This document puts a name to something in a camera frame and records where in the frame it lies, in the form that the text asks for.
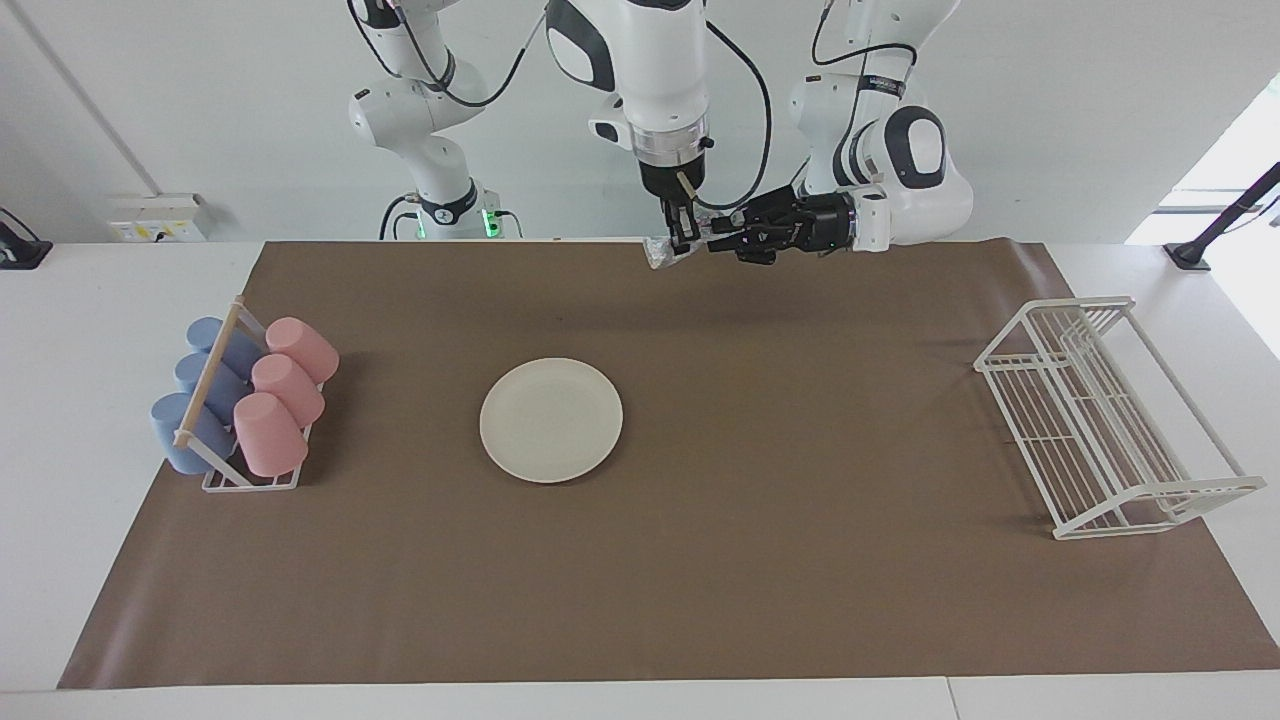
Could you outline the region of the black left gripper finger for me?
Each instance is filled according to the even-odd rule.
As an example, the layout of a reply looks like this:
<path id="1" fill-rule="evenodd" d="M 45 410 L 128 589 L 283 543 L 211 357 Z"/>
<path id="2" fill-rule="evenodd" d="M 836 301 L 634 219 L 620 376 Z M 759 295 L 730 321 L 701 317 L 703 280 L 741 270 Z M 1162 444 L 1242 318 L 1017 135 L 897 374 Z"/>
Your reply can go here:
<path id="1" fill-rule="evenodd" d="M 796 225 L 748 225 L 707 242 L 708 252 L 731 252 L 740 263 L 772 265 L 795 245 Z"/>
<path id="2" fill-rule="evenodd" d="M 800 222 L 797 195 L 792 186 L 781 186 L 750 199 L 739 209 L 741 225 L 792 225 Z"/>

